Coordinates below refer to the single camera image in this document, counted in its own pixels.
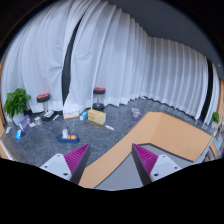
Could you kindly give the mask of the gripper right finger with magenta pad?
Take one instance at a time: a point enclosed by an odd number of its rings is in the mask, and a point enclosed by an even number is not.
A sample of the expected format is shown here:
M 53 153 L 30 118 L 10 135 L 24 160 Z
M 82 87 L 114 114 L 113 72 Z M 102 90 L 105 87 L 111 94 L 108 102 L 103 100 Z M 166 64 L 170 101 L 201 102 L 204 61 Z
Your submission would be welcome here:
M 156 155 L 137 144 L 132 144 L 132 156 L 143 185 L 181 170 L 167 155 Z

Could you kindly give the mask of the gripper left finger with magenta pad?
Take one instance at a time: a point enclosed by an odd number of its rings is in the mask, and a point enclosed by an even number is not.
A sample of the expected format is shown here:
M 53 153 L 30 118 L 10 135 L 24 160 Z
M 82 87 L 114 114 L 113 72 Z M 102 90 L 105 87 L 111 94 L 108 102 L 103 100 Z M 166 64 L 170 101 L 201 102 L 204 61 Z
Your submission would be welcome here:
M 65 155 L 55 154 L 41 166 L 41 169 L 79 184 L 89 156 L 90 144 L 87 143 Z

